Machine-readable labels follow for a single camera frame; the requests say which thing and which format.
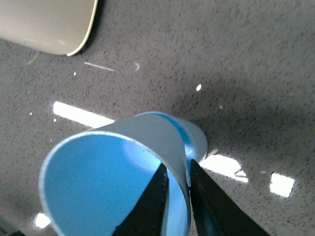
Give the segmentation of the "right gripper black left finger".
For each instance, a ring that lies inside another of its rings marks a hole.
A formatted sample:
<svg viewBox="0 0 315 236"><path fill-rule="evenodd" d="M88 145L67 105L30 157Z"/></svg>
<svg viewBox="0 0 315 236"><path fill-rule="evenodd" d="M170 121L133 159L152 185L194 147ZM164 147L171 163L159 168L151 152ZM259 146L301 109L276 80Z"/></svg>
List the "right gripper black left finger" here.
<svg viewBox="0 0 315 236"><path fill-rule="evenodd" d="M169 178L160 164L133 210L115 228L115 236L166 235Z"/></svg>

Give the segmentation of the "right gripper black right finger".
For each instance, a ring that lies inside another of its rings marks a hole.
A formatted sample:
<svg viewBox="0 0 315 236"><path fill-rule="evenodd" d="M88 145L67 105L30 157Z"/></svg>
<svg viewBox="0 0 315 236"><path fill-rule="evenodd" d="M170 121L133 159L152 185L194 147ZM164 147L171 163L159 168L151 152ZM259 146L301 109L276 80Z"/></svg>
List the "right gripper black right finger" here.
<svg viewBox="0 0 315 236"><path fill-rule="evenodd" d="M190 161L190 198L200 236L269 235L217 185L195 161Z"/></svg>

